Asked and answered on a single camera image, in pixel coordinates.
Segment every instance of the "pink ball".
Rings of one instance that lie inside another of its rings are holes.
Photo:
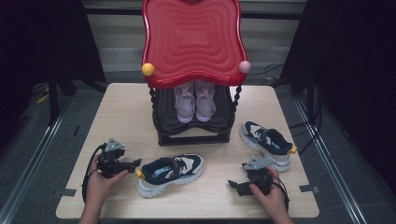
[[[248,61],[242,61],[239,64],[239,71],[241,71],[241,73],[248,73],[248,71],[250,71],[250,62]]]

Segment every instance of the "black curtain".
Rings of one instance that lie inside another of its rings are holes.
[[[396,194],[396,2],[308,0],[282,78],[312,75],[364,158]]]
[[[4,0],[0,3],[0,129],[12,131],[32,87],[71,79],[106,81],[80,0]]]

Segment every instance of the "pink sneaker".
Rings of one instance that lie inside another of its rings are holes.
[[[195,80],[195,94],[197,96],[196,117],[202,122],[209,121],[216,112],[216,105],[213,102],[215,84],[203,80]]]
[[[174,92],[177,118],[182,123],[188,123],[195,113],[194,82],[190,81],[176,86]]]

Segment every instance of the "shoe sole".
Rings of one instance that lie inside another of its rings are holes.
[[[155,196],[160,195],[169,185],[176,184],[176,185],[184,185],[193,182],[194,180],[198,179],[201,176],[202,172],[204,171],[205,161],[202,160],[202,169],[196,175],[190,175],[188,177],[182,177],[180,179],[176,179],[170,181],[168,183],[162,184],[160,186],[151,185],[145,180],[139,179],[136,183],[136,188],[139,194],[144,198],[153,198]]]
[[[246,130],[245,126],[242,125],[242,127],[239,129],[239,135],[241,136],[242,141],[248,147],[250,147],[251,149],[254,149],[256,151],[260,151],[265,159],[274,161],[275,164],[272,166],[277,171],[284,172],[289,169],[289,167],[290,167],[290,156],[289,155],[284,155],[284,156],[273,155],[269,151],[267,151],[267,149],[265,149],[264,147],[261,147],[259,144],[254,143],[252,140],[250,140],[248,137],[246,137],[247,134],[248,134],[248,130]]]
[[[192,121],[192,118],[193,118],[193,115],[188,118],[182,118],[179,114],[177,114],[178,121],[180,121],[182,123],[189,123],[190,121]]]
[[[212,117],[204,117],[204,116],[202,116],[198,111],[196,111],[195,112],[195,117],[199,120],[199,121],[201,121],[201,122],[207,122],[207,121],[209,121],[210,119],[212,119]]]

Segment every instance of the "person's arm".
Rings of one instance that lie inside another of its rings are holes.
[[[97,171],[96,162],[99,160],[99,157],[100,154],[95,155],[90,168],[90,173],[92,174],[88,180],[84,211],[82,212],[81,219],[79,220],[79,223],[81,224],[99,223],[102,206],[110,195],[111,190],[113,190],[113,187],[129,174],[129,172],[125,170],[109,179],[102,177]]]
[[[274,170],[272,167],[269,167],[268,169],[273,176],[279,178],[279,173],[276,170]],[[274,182],[279,184],[279,180],[277,178],[274,178]],[[253,194],[262,204],[262,208],[265,210],[268,216],[270,216],[275,224],[293,223],[288,211],[286,210],[283,192],[279,187],[273,185],[271,187],[270,193],[265,196],[256,185],[250,184],[249,186]]]

